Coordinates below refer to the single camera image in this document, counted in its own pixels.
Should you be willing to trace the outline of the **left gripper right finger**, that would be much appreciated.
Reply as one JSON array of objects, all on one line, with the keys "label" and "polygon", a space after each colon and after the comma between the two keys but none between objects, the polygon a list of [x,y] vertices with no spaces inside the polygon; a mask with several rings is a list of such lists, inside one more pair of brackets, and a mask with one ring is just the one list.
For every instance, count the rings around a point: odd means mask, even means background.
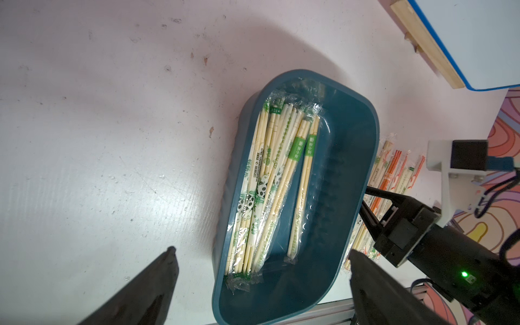
[{"label": "left gripper right finger", "polygon": [[363,253],[349,253],[350,285],[359,324],[446,324]]}]

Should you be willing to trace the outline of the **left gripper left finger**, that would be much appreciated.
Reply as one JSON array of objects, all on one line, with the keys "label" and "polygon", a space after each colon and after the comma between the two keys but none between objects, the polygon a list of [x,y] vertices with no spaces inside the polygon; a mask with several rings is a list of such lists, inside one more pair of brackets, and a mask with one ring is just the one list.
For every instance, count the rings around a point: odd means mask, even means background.
[{"label": "left gripper left finger", "polygon": [[178,276],[171,246],[81,324],[164,324]]}]

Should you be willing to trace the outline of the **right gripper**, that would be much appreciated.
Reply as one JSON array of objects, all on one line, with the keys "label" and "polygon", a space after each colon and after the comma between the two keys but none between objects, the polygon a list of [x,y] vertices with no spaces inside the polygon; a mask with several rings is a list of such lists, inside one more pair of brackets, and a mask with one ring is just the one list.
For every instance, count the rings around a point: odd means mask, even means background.
[{"label": "right gripper", "polygon": [[392,203],[383,219],[366,203],[360,208],[375,249],[388,262],[398,268],[410,261],[486,324],[519,323],[519,267],[506,259],[519,243],[519,231],[494,254],[455,228],[438,226],[438,214],[411,196],[373,187],[365,193]]}]

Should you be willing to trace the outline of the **red green chopstick pack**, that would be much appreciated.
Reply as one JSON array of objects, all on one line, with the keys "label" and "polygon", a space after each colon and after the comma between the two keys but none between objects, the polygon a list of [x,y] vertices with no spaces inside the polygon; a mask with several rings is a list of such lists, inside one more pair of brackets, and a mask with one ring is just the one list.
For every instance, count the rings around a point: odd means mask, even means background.
[{"label": "red green chopstick pack", "polygon": [[[378,184],[378,189],[389,191],[391,188],[391,185],[394,182],[394,178],[397,174],[399,163],[401,162],[402,158],[402,151],[396,150],[394,152],[394,155],[392,156],[392,159],[386,163],[386,169],[385,172],[382,174],[381,181]],[[367,202],[367,205],[370,207],[371,211],[378,215],[381,203],[383,199],[378,196],[370,196],[369,201]]]}]

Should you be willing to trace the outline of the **teal storage box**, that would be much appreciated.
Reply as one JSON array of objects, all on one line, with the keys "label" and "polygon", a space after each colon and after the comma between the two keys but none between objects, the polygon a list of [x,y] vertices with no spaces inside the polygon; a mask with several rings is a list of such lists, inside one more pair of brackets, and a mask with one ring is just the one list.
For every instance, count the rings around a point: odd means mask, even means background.
[{"label": "teal storage box", "polygon": [[[273,90],[299,81],[314,82],[324,91],[301,250],[295,264],[284,262],[297,197],[297,191],[290,190],[261,282],[247,292],[231,291],[224,281],[225,257],[255,119]],[[280,74],[250,97],[238,120],[213,245],[212,309],[217,323],[273,324],[310,310],[326,296],[340,271],[378,145],[379,120],[373,105],[311,70]]]}]

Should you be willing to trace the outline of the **red print chopstick pack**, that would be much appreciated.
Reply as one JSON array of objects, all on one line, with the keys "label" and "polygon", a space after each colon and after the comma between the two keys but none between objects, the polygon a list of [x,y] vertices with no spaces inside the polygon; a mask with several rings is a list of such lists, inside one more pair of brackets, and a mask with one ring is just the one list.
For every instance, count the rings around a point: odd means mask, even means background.
[{"label": "red print chopstick pack", "polygon": [[421,172],[423,165],[425,164],[425,161],[426,161],[425,155],[421,155],[420,157],[418,157],[418,161],[416,162],[415,166],[413,167],[412,175],[411,175],[408,185],[406,187],[406,190],[408,192],[414,187],[414,184],[417,182],[418,176]]}]

